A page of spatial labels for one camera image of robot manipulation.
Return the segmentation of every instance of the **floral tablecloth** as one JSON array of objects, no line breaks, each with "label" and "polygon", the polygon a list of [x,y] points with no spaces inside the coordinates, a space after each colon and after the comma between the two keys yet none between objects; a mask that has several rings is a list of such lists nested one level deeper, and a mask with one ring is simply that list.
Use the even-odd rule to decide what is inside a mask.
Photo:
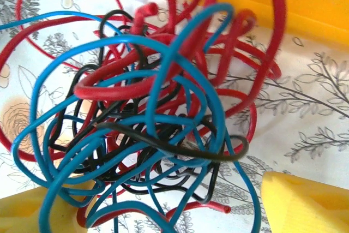
[{"label": "floral tablecloth", "polygon": [[[122,3],[126,11],[133,13],[147,1],[159,4],[161,12],[152,22],[163,24],[167,19],[165,0],[122,0]],[[1,23],[14,19],[15,3],[16,0],[0,0]],[[105,14],[116,8],[113,0],[24,0],[22,16],[30,17],[62,9]],[[73,46],[96,39],[93,31],[97,26],[97,22],[79,22],[45,29],[33,37],[47,52],[58,56]],[[18,31],[17,28],[11,28],[1,32],[0,47],[3,48]],[[243,39],[264,50],[269,37],[270,30],[256,27]],[[73,57],[71,63],[81,66],[95,62],[97,52],[93,50]],[[217,59],[214,56],[208,56],[207,59],[211,72],[216,72]],[[282,78],[277,81],[267,80],[256,100],[257,131],[248,155],[241,161],[258,194],[264,172],[271,170],[349,189],[348,60],[348,53],[343,51],[300,36],[285,36],[277,56]],[[48,58],[24,41],[1,71],[0,125],[10,140],[28,124],[33,83],[49,63]],[[47,111],[65,97],[73,76],[73,70],[61,66],[49,77],[40,94],[38,114]],[[239,61],[234,61],[223,86],[246,92],[254,77],[253,70]],[[236,102],[226,98],[222,100],[226,107]],[[245,134],[248,119],[248,111],[228,119],[230,132]],[[42,138],[44,131],[45,125],[38,129],[39,137]],[[60,138],[62,144],[69,139],[68,135]],[[21,148],[31,152],[29,138],[23,141]],[[35,164],[27,165],[33,172],[39,172]],[[3,147],[0,148],[0,171],[0,181],[5,185],[1,187],[0,198],[35,187],[14,165],[11,155]],[[207,188],[208,181],[204,181],[198,191],[204,194]],[[176,200],[182,195],[179,192],[163,193],[159,200],[164,209],[169,210],[177,205]],[[125,193],[119,199],[122,201],[136,198],[140,199]],[[142,196],[141,200],[151,204],[151,199],[146,196]],[[225,215],[210,209],[184,212],[176,225],[177,231],[249,232],[253,220],[251,197],[231,164],[221,165],[213,200],[230,205],[231,214]],[[261,232],[271,232],[263,208],[262,215]],[[136,214],[119,217],[119,228],[120,232],[127,233],[160,232],[151,220]],[[90,231],[112,232],[111,222]]]}]

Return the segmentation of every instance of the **black cable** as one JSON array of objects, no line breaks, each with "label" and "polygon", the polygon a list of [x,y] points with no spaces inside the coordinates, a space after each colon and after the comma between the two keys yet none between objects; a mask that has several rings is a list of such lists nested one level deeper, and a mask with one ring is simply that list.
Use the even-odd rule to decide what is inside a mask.
[{"label": "black cable", "polygon": [[[116,10],[112,10],[110,12],[108,12],[107,14],[105,14],[105,16],[103,17],[101,23],[99,24],[99,37],[102,39],[104,38],[104,24],[107,22],[107,20],[114,16],[114,15],[124,15],[125,17],[127,17],[130,21],[133,21],[133,17],[127,13],[124,10],[121,9],[116,9]],[[102,66],[103,63],[103,55],[104,55],[104,47],[102,46],[99,50],[99,55],[98,55],[98,66]]]},{"label": "black cable", "polygon": [[[84,65],[82,68],[80,68],[76,72],[76,74],[75,74],[75,76],[73,78],[73,81],[71,82],[70,88],[68,90],[68,94],[67,94],[65,99],[68,99],[69,97],[71,97],[73,95],[75,85],[78,83],[78,81],[80,80],[80,77],[85,72],[87,72],[89,70],[96,70],[97,68],[98,67],[95,64],[87,64],[87,65]],[[63,109],[63,110],[61,110],[59,112],[54,132],[52,133],[52,135],[50,137],[50,140],[49,140],[49,147],[53,148],[54,150],[62,151],[62,150],[64,150],[63,148],[65,148],[65,147],[62,147],[61,145],[56,145],[55,142],[59,138],[59,136],[61,135],[62,126],[63,126],[63,120],[64,120],[64,114],[65,114],[66,110],[67,110],[67,108],[65,108],[65,109]]]},{"label": "black cable", "polygon": [[[136,129],[138,130],[135,130],[135,131],[140,131],[142,129],[144,125],[139,125],[136,127]],[[160,132],[158,133],[158,137],[159,139],[168,139],[168,137],[170,137],[172,134],[170,134],[171,131],[173,132],[176,132],[177,130],[174,129],[172,127],[172,130],[170,131],[170,129],[164,129],[164,128],[161,128],[159,129]],[[130,137],[127,137],[126,135],[123,137],[123,141],[121,142],[121,144],[119,145],[119,147],[108,153],[107,155],[104,155],[102,158],[99,158],[96,160],[96,164],[97,165],[103,165],[104,163],[110,161],[113,157],[117,156],[118,154],[120,154],[122,151],[124,151],[125,149],[127,149],[129,146],[133,145],[135,142],[137,141],[134,141],[132,138]],[[133,169],[135,169],[136,167],[138,167],[140,164],[142,164],[144,161],[146,161],[150,156],[152,156],[154,153],[156,153],[158,150],[154,149],[154,148],[151,148],[151,147],[146,147],[144,148],[139,157],[137,158],[137,163],[135,165],[135,167]],[[120,175],[116,174],[115,170],[117,169],[118,165],[120,163],[117,163],[115,166],[113,166],[108,172],[104,173],[104,175],[106,174],[109,174],[107,177],[104,176],[102,180],[106,181],[106,182],[114,182],[116,180],[118,180],[120,178]]]},{"label": "black cable", "polygon": [[129,137],[134,138],[137,141],[142,141],[150,146],[166,151],[167,153],[172,153],[175,155],[180,155],[180,156],[186,156],[190,158],[202,158],[202,159],[208,159],[211,160],[212,162],[231,162],[231,161],[236,161],[243,157],[247,151],[248,151],[248,146],[249,143],[247,139],[243,136],[240,135],[232,135],[232,138],[234,139],[239,139],[242,144],[243,144],[243,149],[236,155],[232,156],[226,156],[223,154],[214,154],[210,152],[204,152],[204,151],[198,151],[198,150],[190,150],[187,148],[181,148],[181,147],[174,147],[173,145],[169,144],[166,141],[161,141],[156,138],[153,138],[152,136],[149,136],[148,134],[144,134],[141,132],[137,132],[133,130],[132,128],[128,126],[124,126],[119,123],[112,123],[112,122],[104,122],[104,123],[99,123],[96,126],[97,130],[101,129],[111,129],[114,131],[121,132],[123,134],[126,134]]}]

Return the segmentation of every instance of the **flower pattern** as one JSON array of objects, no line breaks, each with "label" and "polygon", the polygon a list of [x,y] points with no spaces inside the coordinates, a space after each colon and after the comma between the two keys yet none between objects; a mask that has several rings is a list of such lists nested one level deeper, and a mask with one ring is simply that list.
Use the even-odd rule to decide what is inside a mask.
[{"label": "flower pattern", "polygon": [[71,9],[74,7],[77,11],[81,12],[80,6],[76,4],[74,1],[79,1],[79,0],[61,0],[61,6],[64,9]]},{"label": "flower pattern", "polygon": [[[13,99],[7,107],[3,109],[1,128],[10,141],[15,138],[29,125],[29,103],[26,99]],[[37,129],[39,142],[42,143],[44,138],[44,126],[40,125]],[[20,150],[32,154],[33,148],[31,138],[27,135],[20,144]]]},{"label": "flower pattern", "polygon": [[5,64],[0,72],[0,87],[7,88],[9,85],[10,67]]}]

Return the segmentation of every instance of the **blue wire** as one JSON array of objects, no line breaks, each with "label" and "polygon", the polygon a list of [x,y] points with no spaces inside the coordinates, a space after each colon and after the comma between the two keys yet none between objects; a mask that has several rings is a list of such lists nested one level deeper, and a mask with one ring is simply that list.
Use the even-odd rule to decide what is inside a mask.
[{"label": "blue wire", "polygon": [[[116,196],[116,190],[113,191],[113,205],[116,205],[117,203],[117,196]],[[118,223],[118,217],[113,218],[114,222],[114,233],[119,233],[119,223]]]},{"label": "blue wire", "polygon": [[[136,123],[145,123],[147,125],[147,130],[150,135],[156,136],[155,132],[155,122],[159,123],[172,123],[172,124],[179,124],[179,125],[184,125],[184,129],[174,136],[171,140],[171,144],[176,144],[179,142],[181,139],[183,139],[190,131],[194,131],[195,138],[198,139],[199,147],[202,150],[203,149],[203,144],[201,141],[200,136],[198,136],[198,132],[196,129],[196,126],[200,123],[200,120],[204,116],[204,113],[206,111],[206,107],[208,106],[212,112],[212,121],[213,124],[216,126],[217,133],[216,136],[211,136],[210,137],[210,144],[209,144],[209,152],[212,153],[218,153],[220,151],[220,147],[222,145],[222,142],[225,141],[228,146],[228,150],[231,154],[233,154],[232,146],[231,146],[231,141],[229,138],[229,135],[226,131],[226,127],[224,124],[225,118],[224,118],[224,111],[222,108],[221,101],[215,91],[215,89],[212,87],[212,85],[209,83],[209,81],[193,66],[186,58],[181,56],[180,54],[177,53],[177,51],[180,49],[180,46],[182,42],[185,40],[185,38],[191,33],[191,31],[197,27],[201,22],[203,22],[205,19],[210,17],[213,13],[218,12],[218,11],[225,11],[228,13],[227,19],[222,23],[220,28],[212,35],[212,37],[206,42],[204,50],[210,47],[210,45],[215,41],[217,36],[224,30],[224,28],[227,26],[227,23],[230,21],[232,15],[233,15],[233,9],[230,4],[215,4],[207,9],[203,10],[200,12],[198,15],[196,15],[188,24],[187,26],[182,30],[181,34],[174,40],[174,42],[170,46],[166,46],[156,40],[141,37],[141,36],[134,36],[134,35],[119,35],[115,36],[112,38],[104,38],[98,41],[94,41],[91,43],[87,43],[78,47],[75,47],[66,53],[60,55],[57,57],[54,61],[52,61],[47,68],[40,74],[38,77],[34,88],[33,88],[33,94],[32,94],[32,102],[31,102],[31,114],[30,114],[30,124],[26,129],[24,129],[23,132],[15,139],[13,146],[11,148],[14,160],[16,165],[23,170],[23,172],[30,177],[35,183],[40,184],[41,186],[48,187],[49,191],[47,193],[47,196],[43,202],[43,206],[40,210],[40,217],[39,217],[39,224],[40,224],[40,230],[41,232],[50,232],[50,226],[49,226],[49,213],[50,209],[52,208],[53,205],[53,200],[55,199],[56,195],[59,194],[61,197],[64,198],[65,201],[70,202],[71,204],[75,206],[83,206],[86,205],[87,200],[83,202],[78,202],[78,201],[72,201],[72,197],[69,194],[72,194],[72,192],[76,194],[84,194],[84,195],[89,195],[92,194],[92,192],[100,192],[102,189],[103,185],[101,182],[97,181],[95,188],[92,190],[86,190],[86,191],[73,191],[68,188],[62,188],[62,185],[64,183],[68,184],[78,184],[83,181],[87,181],[90,179],[95,179],[99,175],[103,174],[107,170],[111,169],[113,167],[112,163],[117,163],[117,161],[122,160],[129,154],[133,152],[137,152],[144,147],[148,146],[143,142],[138,142],[129,148],[127,148],[125,151],[123,151],[121,154],[118,156],[114,157],[111,161],[105,163],[102,165],[100,168],[86,173],[84,176],[81,177],[75,177],[75,178],[69,178],[69,175],[74,172],[74,170],[81,165],[81,163],[88,157],[90,156],[93,151],[100,147],[103,146],[103,143],[101,142],[104,139],[104,134],[110,132],[110,130],[98,130],[97,132],[87,136],[83,140],[81,140],[77,145],[73,147],[71,151],[67,153],[67,155],[63,158],[61,164],[59,165],[58,169],[55,169],[50,157],[48,156],[48,148],[44,149],[43,155],[41,155],[40,148],[39,148],[39,143],[38,143],[38,137],[36,133],[36,127],[42,124],[44,121],[52,117],[55,113],[61,111],[61,109],[66,108],[68,105],[74,103],[77,101],[76,96],[71,96],[62,103],[58,104],[56,107],[53,109],[49,110],[45,114],[43,114],[40,118],[37,119],[36,112],[37,112],[37,107],[38,107],[38,95],[40,88],[44,81],[47,79],[47,77],[64,61],[69,59],[71,56],[77,55],[79,53],[95,49],[101,46],[108,46],[108,45],[113,45],[113,44],[120,44],[120,43],[133,43],[133,44],[138,44],[138,45],[143,45],[150,47],[151,49],[159,52],[162,54],[162,61],[161,61],[161,66],[159,71],[155,70],[139,70],[139,71],[131,71],[128,73],[124,73],[122,75],[118,75],[115,77],[112,77],[106,81],[101,82],[98,84],[98,86],[102,87],[107,87],[110,86],[114,83],[121,82],[123,80],[130,80],[134,79],[137,77],[146,77],[146,76],[152,76],[156,74],[156,78],[154,81],[154,84],[152,86],[151,92],[149,94],[149,101],[146,109],[145,115],[138,115],[138,116],[133,116],[130,118],[126,118],[124,120],[120,121],[120,124],[123,125],[132,125]],[[53,15],[81,15],[83,14],[84,17],[94,17],[90,16],[89,14],[84,14],[84,13],[78,13],[78,12],[71,12],[71,11],[59,11],[59,12],[52,12],[52,13],[47,13],[43,15],[39,15],[35,17],[35,19],[42,19],[45,17],[48,17],[47,15],[50,14],[50,16]],[[23,23],[28,23],[32,22],[35,20],[34,18],[31,19],[26,19],[22,21],[16,21],[7,25],[0,26],[1,29],[5,29],[11,26],[17,26],[17,25],[22,25]],[[203,87],[205,90],[206,95],[202,93],[202,91],[193,83],[190,81],[186,80],[185,78],[181,76],[176,76],[174,80],[177,82],[181,83],[185,87],[185,92],[186,92],[186,104],[187,104],[187,110],[189,110],[190,106],[190,93],[189,90],[192,90],[196,96],[198,96],[200,102],[201,102],[201,108],[198,114],[193,118],[193,119],[188,119],[188,118],[181,118],[177,116],[164,116],[164,115],[156,115],[155,114],[155,107],[156,103],[158,100],[158,94],[159,91],[161,90],[161,85],[163,84],[165,80],[165,76],[167,74],[167,71],[169,69],[169,66],[173,61],[176,61],[177,64],[179,64],[185,71],[189,72],[193,78],[197,81],[197,83]],[[33,151],[35,158],[44,174],[44,177],[46,179],[42,180],[39,177],[36,177],[35,175],[31,174],[31,172],[21,163],[19,156],[18,156],[18,149],[19,149],[19,144],[20,142],[24,139],[26,135],[30,134],[31,139],[32,139],[32,144],[33,144]],[[45,134],[45,142],[47,142],[49,138],[50,132],[46,132]],[[110,194],[113,194],[115,192],[116,188],[120,186],[122,183],[127,183],[129,185],[135,185],[135,186],[146,186],[148,187],[149,193],[151,194],[155,205],[157,205],[158,201],[155,197],[155,195],[152,195],[151,192],[153,192],[151,185],[155,183],[156,181],[161,180],[165,176],[158,176],[155,179],[149,178],[149,173],[150,169],[149,167],[152,166],[155,162],[159,161],[161,158],[167,157],[171,162],[175,164],[175,166],[167,171],[165,171],[163,174],[170,174],[173,171],[178,170],[181,166],[187,166],[187,167],[201,167],[202,170],[194,183],[191,185],[191,187],[188,189],[188,191],[185,193],[184,197],[182,198],[180,204],[178,205],[178,208],[171,218],[170,223],[167,223],[164,221],[152,208],[141,204],[139,202],[133,203],[132,201],[127,201],[127,202],[121,202],[118,204],[113,204],[109,207],[102,208],[101,210],[98,210],[98,207],[100,204],[106,199],[106,197]],[[99,217],[109,213],[111,210],[122,210],[125,208],[139,208],[142,211],[145,211],[156,223],[159,224],[161,228],[165,230],[165,232],[174,232],[173,230],[173,225],[176,223],[176,221],[179,218],[179,215],[183,211],[185,204],[188,202],[189,198],[192,196],[193,192],[195,189],[199,186],[201,181],[203,180],[204,176],[207,173],[207,165],[210,163],[209,160],[203,160],[203,159],[191,159],[191,160],[180,160],[177,158],[172,157],[172,154],[169,154],[167,152],[162,152],[158,151],[156,154],[152,155],[149,159],[147,159],[143,164],[135,168],[134,170],[131,170],[128,172],[126,175],[122,176],[121,179],[117,180],[113,184],[111,184],[110,188],[108,188],[103,194],[102,197],[97,200],[97,202],[93,205],[91,211],[88,214],[86,225],[91,226]],[[261,225],[261,212],[260,212],[260,203],[258,196],[256,195],[255,189],[242,170],[241,166],[239,165],[238,162],[234,163],[236,165],[237,170],[241,174],[244,182],[246,183],[251,196],[252,196],[252,201],[255,205],[255,221],[254,225],[252,227],[252,232],[258,232],[260,225]],[[135,182],[132,181],[131,179],[139,174],[141,171],[147,170],[146,172],[146,181],[145,182]]]},{"label": "blue wire", "polygon": [[[234,155],[235,153],[233,150],[233,146],[231,144],[228,130],[226,130],[226,132],[225,132],[225,144],[227,145],[229,154]],[[254,217],[254,222],[253,222],[253,226],[251,229],[251,233],[259,233],[260,228],[261,228],[261,222],[262,222],[262,214],[261,214],[261,204],[260,204],[257,192],[256,192],[252,182],[250,181],[249,177],[246,175],[245,171],[241,167],[239,161],[235,161],[234,166],[238,170],[243,181],[245,182],[245,184],[246,184],[246,186],[251,194],[251,197],[252,197],[255,217]]]},{"label": "blue wire", "polygon": [[[203,11],[199,12],[195,17],[193,17],[188,24],[183,28],[181,33],[174,39],[174,41],[171,43],[169,46],[168,50],[166,53],[163,53],[163,60],[161,61],[161,67],[160,70],[157,74],[157,77],[154,80],[153,86],[151,88],[150,96],[149,96],[149,101],[147,104],[147,109],[146,109],[146,118],[147,118],[147,132],[155,136],[157,135],[156,130],[155,130],[155,122],[154,122],[154,114],[155,114],[155,109],[157,106],[157,101],[159,98],[159,93],[161,90],[161,86],[166,78],[166,75],[169,71],[170,65],[173,61],[182,62],[183,60],[182,56],[179,56],[178,50],[180,50],[180,46],[182,43],[185,41],[185,39],[190,35],[190,33],[201,23],[203,23],[205,20],[207,20],[210,16],[212,16],[216,12],[220,11],[225,11],[228,13],[233,13],[233,8],[232,5],[227,4],[227,3],[219,3],[219,4],[214,4]],[[187,72],[190,72],[192,74],[192,69],[188,70],[188,68],[183,67]],[[192,74],[194,79],[196,79],[198,82],[200,82],[200,85],[203,87],[203,89],[206,91],[206,88],[212,88],[212,85],[209,84],[208,80],[205,77],[202,77],[202,74],[198,74],[200,80],[197,79],[197,76]],[[222,105],[221,101],[218,99],[217,101],[218,108],[222,110]],[[217,123],[217,135],[216,135],[216,140],[214,141],[214,145],[212,146],[212,150],[215,153],[218,153],[220,149],[220,145],[223,142],[223,135],[224,133],[222,132],[223,126],[224,126],[224,121],[225,118],[222,116],[222,112],[219,112],[220,114],[218,117],[219,122]]]},{"label": "blue wire", "polygon": [[[68,10],[62,10],[62,11],[54,11],[54,12],[48,12],[48,13],[44,13],[38,16],[32,16],[29,17],[27,19],[22,19],[22,20],[18,20],[18,21],[14,21],[8,24],[4,24],[4,25],[0,25],[0,30],[3,29],[7,29],[10,27],[17,27],[20,25],[24,25],[27,23],[31,23],[31,22],[35,22],[35,21],[39,21],[41,19],[46,19],[48,17],[52,17],[52,16],[62,16],[62,15],[70,15],[70,16],[79,16],[79,17],[86,17],[87,19],[92,19],[98,22],[102,22],[102,19],[100,17],[91,15],[91,14],[87,14],[87,13],[82,13],[82,12],[75,12],[75,11],[68,11]],[[116,33],[118,33],[119,35],[122,34],[122,32],[113,24],[106,22],[106,25],[108,25],[110,28],[112,28]]]}]

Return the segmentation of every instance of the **cable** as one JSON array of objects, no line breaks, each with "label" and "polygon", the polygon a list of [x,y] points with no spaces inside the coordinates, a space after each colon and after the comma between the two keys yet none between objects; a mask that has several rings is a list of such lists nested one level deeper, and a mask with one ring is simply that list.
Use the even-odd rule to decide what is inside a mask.
[{"label": "cable", "polygon": [[[19,0],[16,7],[18,19],[20,19],[21,1]],[[86,19],[101,22],[97,34],[100,40],[65,52],[55,58],[39,75],[33,87],[30,123],[13,141],[11,151],[15,164],[33,182],[49,189],[40,210],[41,232],[50,232],[49,214],[56,195],[78,207],[80,215],[81,210],[86,211],[93,195],[99,196],[96,203],[91,206],[87,217],[85,212],[83,217],[77,216],[82,226],[90,227],[114,219],[114,230],[117,231],[117,216],[136,211],[150,216],[165,232],[173,232],[173,226],[184,210],[202,207],[205,204],[215,205],[209,201],[221,161],[233,161],[244,180],[254,204],[255,218],[252,232],[259,231],[261,226],[259,199],[251,181],[236,160],[246,154],[248,142],[255,132],[256,107],[253,100],[264,79],[269,77],[274,80],[281,75],[274,57],[285,28],[285,0],[273,0],[274,31],[266,53],[237,39],[253,27],[256,19],[251,11],[242,10],[234,15],[233,19],[233,8],[229,4],[216,4],[215,0],[203,0],[203,10],[191,18],[190,12],[199,1],[193,0],[190,4],[184,5],[184,11],[177,15],[176,0],[169,0],[169,22],[162,28],[145,23],[145,17],[155,15],[158,11],[154,3],[140,7],[134,19],[121,10],[114,10],[102,16],[102,19],[89,14],[65,11],[42,14],[0,26],[0,29],[3,29],[23,25],[52,15],[84,16],[41,21],[23,29],[0,53],[1,70],[13,49],[32,32]],[[210,19],[218,11],[227,12],[227,18],[216,32],[207,33]],[[175,26],[183,19],[189,22],[179,35],[175,35]],[[116,28],[107,20],[123,21],[124,25]],[[231,21],[232,26],[228,34],[222,35]],[[105,37],[104,23],[120,35]],[[122,35],[121,30],[126,30],[125,35]],[[43,52],[36,44],[30,43]],[[223,44],[224,48],[212,48],[214,44]],[[117,50],[118,45],[123,45],[121,52]],[[103,59],[105,46],[110,50]],[[129,52],[124,52],[125,46],[130,47]],[[70,57],[96,48],[101,48],[98,65],[87,65],[81,70],[77,69],[65,100],[37,118],[38,95],[47,77]],[[160,53],[160,58],[149,63],[148,56],[157,52]],[[205,59],[205,54],[209,53],[221,55],[219,74],[210,80]],[[259,63],[245,53],[256,57]],[[257,77],[248,94],[214,87],[222,83],[234,58],[257,70]],[[236,97],[241,102],[224,112],[219,95]],[[91,107],[84,119],[77,118],[84,99],[92,100]],[[73,115],[66,115],[67,106],[73,103],[76,103]],[[186,106],[186,114],[178,112],[181,105]],[[225,118],[241,112],[247,106],[250,111],[250,122],[246,138],[229,135]],[[207,108],[211,111],[210,116],[205,115]],[[36,128],[47,120],[49,126],[41,150]],[[66,146],[56,145],[55,141],[60,136],[65,120],[73,122],[74,138]],[[82,123],[80,130],[77,129],[77,123]],[[31,136],[33,155],[19,151],[20,142],[28,134]],[[201,137],[205,134],[208,137],[203,143]],[[182,144],[185,138],[194,140],[198,148],[193,150],[184,147]],[[242,144],[233,149],[231,138],[240,139]],[[7,149],[11,146],[11,142],[2,130],[0,130],[0,142]],[[227,147],[226,152],[223,152],[224,145]],[[134,153],[137,154],[137,160],[132,165],[126,166],[123,160]],[[44,178],[32,174],[21,159],[37,161]],[[56,159],[61,159],[58,167],[53,164]],[[163,169],[161,166],[163,161],[170,162],[173,166]],[[195,190],[210,171],[212,174],[208,192],[202,198],[195,194]],[[72,173],[82,176],[69,177]],[[164,184],[163,179],[166,178],[173,180],[174,184]],[[93,189],[76,190],[63,187],[63,184],[79,184],[88,180],[95,180]],[[184,187],[183,185],[189,181],[192,181],[191,185]],[[123,190],[116,193],[116,189],[120,186]],[[138,190],[135,187],[147,187],[147,190]],[[125,190],[133,194],[150,194],[160,213],[138,201],[117,203],[116,195]],[[182,191],[184,196],[177,208],[165,214],[156,194],[169,190]],[[78,202],[72,195],[83,195],[86,198]],[[110,196],[113,198],[113,205],[99,210],[101,203]],[[188,204],[190,197],[198,202]],[[216,206],[216,208],[225,213],[230,211],[228,207]]]}]

